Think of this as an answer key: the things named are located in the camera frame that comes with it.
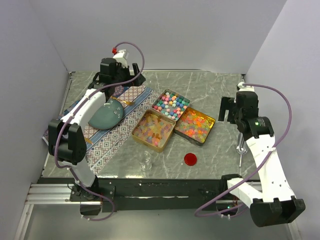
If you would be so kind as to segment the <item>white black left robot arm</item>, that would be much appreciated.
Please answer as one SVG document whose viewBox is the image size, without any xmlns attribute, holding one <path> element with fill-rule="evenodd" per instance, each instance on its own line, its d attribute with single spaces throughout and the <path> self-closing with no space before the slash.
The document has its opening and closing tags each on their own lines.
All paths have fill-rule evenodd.
<svg viewBox="0 0 320 240">
<path fill-rule="evenodd" d="M 81 194 L 88 201 L 94 201 L 100 194 L 95 184 L 96 175 L 86 161 L 87 144 L 83 129 L 108 99 L 117 86 L 140 86 L 145 81 L 142 69 L 137 63 L 132 65 L 134 74 L 119 59 L 104 58 L 92 82 L 78 104 L 60 120 L 53 119 L 48 124 L 48 152 L 54 157 L 59 169 L 67 168 L 82 188 Z"/>
</svg>

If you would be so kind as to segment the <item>aluminium rail frame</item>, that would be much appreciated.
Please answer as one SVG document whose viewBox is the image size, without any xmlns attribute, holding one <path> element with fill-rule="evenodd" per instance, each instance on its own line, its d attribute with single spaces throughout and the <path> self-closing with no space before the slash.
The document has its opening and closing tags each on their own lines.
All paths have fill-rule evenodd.
<svg viewBox="0 0 320 240">
<path fill-rule="evenodd" d="M 76 187 L 81 187 L 89 197 L 96 196 L 104 200 L 108 197 L 94 192 L 92 189 L 99 186 L 99 179 L 131 178 L 131 179 L 217 179 L 223 176 L 238 175 L 261 192 L 261 182 L 254 157 L 248 151 L 242 157 L 239 167 L 240 155 L 236 151 L 239 130 L 236 124 L 218 121 L 222 97 L 234 98 L 237 94 L 237 85 L 244 82 L 241 74 L 222 74 L 209 72 L 147 72 L 143 86 L 149 87 L 160 94 L 170 89 L 191 100 L 189 107 L 198 110 L 215 119 L 215 124 L 208 135 L 204 145 L 198 147 L 174 133 L 170 137 L 163 152 L 155 152 L 149 147 L 136 142 L 133 136 L 121 145 L 113 157 L 102 170 L 95 174 L 97 183 L 92 187 L 82 187 L 75 183 L 74 176 L 68 168 L 60 168 L 67 173 L 65 178 L 72 178 Z M 148 151 L 152 155 L 150 170 L 140 169 L 139 158 L 141 152 Z M 188 166 L 184 162 L 187 153 L 197 157 L 197 163 Z M 27 194 L 26 203 L 40 204 L 78 204 L 69 200 L 71 191 L 65 183 L 32 184 Z M 198 208 L 194 208 L 194 216 L 207 218 L 212 216 L 225 216 L 233 218 L 236 209 L 246 206 L 239 198 L 224 190 L 219 195 L 207 201 Z M 108 219 L 117 217 L 120 211 L 113 205 L 110 212 L 105 212 Z M 100 221 L 98 215 L 81 216 L 89 222 Z M 295 220 L 285 224 L 289 227 L 293 239 L 300 239 L 301 235 Z"/>
</svg>

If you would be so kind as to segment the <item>gold knife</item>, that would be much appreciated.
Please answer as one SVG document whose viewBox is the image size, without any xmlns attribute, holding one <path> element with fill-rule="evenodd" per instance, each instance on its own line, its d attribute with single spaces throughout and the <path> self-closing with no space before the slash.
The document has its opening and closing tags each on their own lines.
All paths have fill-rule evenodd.
<svg viewBox="0 0 320 240">
<path fill-rule="evenodd" d="M 93 145 L 93 142 L 89 138 L 85 137 L 84 140 L 86 143 Z"/>
</svg>

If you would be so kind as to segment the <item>gold tin of popsicle candies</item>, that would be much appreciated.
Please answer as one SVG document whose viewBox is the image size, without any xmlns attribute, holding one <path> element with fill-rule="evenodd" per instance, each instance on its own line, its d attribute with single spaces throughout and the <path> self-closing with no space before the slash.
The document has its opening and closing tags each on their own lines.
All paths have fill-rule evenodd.
<svg viewBox="0 0 320 240">
<path fill-rule="evenodd" d="M 136 142 L 161 153 L 171 138 L 175 126 L 175 120 L 148 109 L 133 128 L 131 135 Z"/>
</svg>

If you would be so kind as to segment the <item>dark tin of gummy candies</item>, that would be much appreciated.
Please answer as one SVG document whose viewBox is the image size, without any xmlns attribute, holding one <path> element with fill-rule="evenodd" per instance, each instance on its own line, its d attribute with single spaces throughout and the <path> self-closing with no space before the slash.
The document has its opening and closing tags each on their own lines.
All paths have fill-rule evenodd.
<svg viewBox="0 0 320 240">
<path fill-rule="evenodd" d="M 216 120 L 192 107 L 187 107 L 174 127 L 174 133 L 191 144 L 202 147 Z"/>
</svg>

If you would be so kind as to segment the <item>metal scoop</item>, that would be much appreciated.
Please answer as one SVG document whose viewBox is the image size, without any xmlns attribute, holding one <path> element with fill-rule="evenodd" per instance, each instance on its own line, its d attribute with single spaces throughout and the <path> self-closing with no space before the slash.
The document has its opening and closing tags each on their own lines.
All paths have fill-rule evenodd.
<svg viewBox="0 0 320 240">
<path fill-rule="evenodd" d="M 240 155 L 239 167 L 241 167 L 243 155 L 245 155 L 248 152 L 248 145 L 247 145 L 247 143 L 244 139 L 244 136 L 241 132 L 238 134 L 236 151 Z"/>
</svg>

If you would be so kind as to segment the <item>pink tin of star candies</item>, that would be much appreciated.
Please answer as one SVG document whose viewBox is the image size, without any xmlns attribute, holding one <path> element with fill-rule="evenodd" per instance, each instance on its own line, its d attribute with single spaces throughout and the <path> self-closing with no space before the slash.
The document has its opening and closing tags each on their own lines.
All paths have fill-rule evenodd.
<svg viewBox="0 0 320 240">
<path fill-rule="evenodd" d="M 177 122 L 190 103 L 191 100 L 186 96 L 167 88 L 159 95 L 151 108 Z"/>
</svg>

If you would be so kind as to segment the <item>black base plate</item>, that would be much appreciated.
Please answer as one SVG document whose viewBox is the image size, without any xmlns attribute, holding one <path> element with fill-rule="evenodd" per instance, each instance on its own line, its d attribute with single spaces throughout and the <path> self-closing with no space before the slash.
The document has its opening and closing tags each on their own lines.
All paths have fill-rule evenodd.
<svg viewBox="0 0 320 240">
<path fill-rule="evenodd" d="M 39 184 L 66 184 L 69 200 L 80 203 L 80 213 L 97 216 L 116 211 L 197 209 L 227 188 L 221 179 L 101 178 L 93 192 L 108 197 L 88 196 L 72 178 L 41 177 Z"/>
</svg>

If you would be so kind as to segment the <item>red jar lid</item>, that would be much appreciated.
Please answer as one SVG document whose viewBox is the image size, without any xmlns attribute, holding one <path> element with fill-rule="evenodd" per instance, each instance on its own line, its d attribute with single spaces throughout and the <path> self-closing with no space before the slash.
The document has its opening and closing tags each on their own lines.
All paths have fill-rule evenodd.
<svg viewBox="0 0 320 240">
<path fill-rule="evenodd" d="M 197 156 L 193 153 L 187 153 L 184 156 L 184 163 L 188 166 L 194 166 L 197 163 Z"/>
</svg>

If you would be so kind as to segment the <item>teal ceramic plate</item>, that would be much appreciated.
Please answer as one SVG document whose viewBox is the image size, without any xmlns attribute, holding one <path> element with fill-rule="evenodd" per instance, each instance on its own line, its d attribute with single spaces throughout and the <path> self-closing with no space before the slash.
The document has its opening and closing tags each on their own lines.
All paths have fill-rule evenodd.
<svg viewBox="0 0 320 240">
<path fill-rule="evenodd" d="M 116 126 L 124 116 L 124 107 L 122 104 L 110 98 L 103 106 L 101 106 L 92 118 L 88 125 L 98 130 L 109 130 Z"/>
</svg>

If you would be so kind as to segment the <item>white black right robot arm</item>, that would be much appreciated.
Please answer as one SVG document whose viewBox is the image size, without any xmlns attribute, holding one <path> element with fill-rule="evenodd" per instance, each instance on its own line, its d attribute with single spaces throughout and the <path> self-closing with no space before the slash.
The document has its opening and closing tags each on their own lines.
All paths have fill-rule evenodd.
<svg viewBox="0 0 320 240">
<path fill-rule="evenodd" d="M 250 209 L 257 227 L 292 223 L 305 209 L 303 199 L 296 198 L 284 174 L 270 120 L 259 116 L 258 95 L 253 91 L 238 91 L 235 97 L 222 97 L 219 121 L 237 126 L 247 144 L 259 175 L 262 191 L 250 186 L 238 175 L 225 175 L 219 186 L 224 199 L 236 196 Z"/>
</svg>

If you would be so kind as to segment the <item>patterned paper placemat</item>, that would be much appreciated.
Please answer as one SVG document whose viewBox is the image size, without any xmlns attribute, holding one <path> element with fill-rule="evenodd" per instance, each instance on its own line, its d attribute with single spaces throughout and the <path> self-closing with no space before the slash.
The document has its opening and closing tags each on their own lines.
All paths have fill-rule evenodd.
<svg viewBox="0 0 320 240">
<path fill-rule="evenodd" d="M 107 105 L 102 106 L 83 129 L 86 161 L 97 175 L 128 139 L 146 110 L 159 96 L 147 86 L 117 87 Z"/>
</svg>

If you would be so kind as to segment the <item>clear glass jar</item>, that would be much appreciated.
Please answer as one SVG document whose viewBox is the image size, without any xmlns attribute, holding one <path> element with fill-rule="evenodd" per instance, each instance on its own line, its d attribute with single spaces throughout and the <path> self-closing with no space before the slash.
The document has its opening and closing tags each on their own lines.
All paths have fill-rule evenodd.
<svg viewBox="0 0 320 240">
<path fill-rule="evenodd" d="M 152 168 L 152 155 L 148 151 L 142 151 L 138 162 L 142 171 L 148 171 Z"/>
</svg>

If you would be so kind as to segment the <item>gold fork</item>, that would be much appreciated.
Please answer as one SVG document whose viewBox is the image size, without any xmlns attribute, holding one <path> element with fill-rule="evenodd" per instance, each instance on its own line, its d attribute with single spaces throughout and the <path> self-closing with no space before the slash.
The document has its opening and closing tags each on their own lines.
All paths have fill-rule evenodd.
<svg viewBox="0 0 320 240">
<path fill-rule="evenodd" d="M 114 97 L 114 96 L 111 96 L 111 98 L 114 99 L 114 100 L 117 100 L 118 102 L 124 103 L 124 104 L 126 104 L 128 106 L 133 106 L 134 105 L 134 102 L 131 102 L 131 101 L 121 100 L 121 99 L 119 99 L 117 97 Z"/>
</svg>

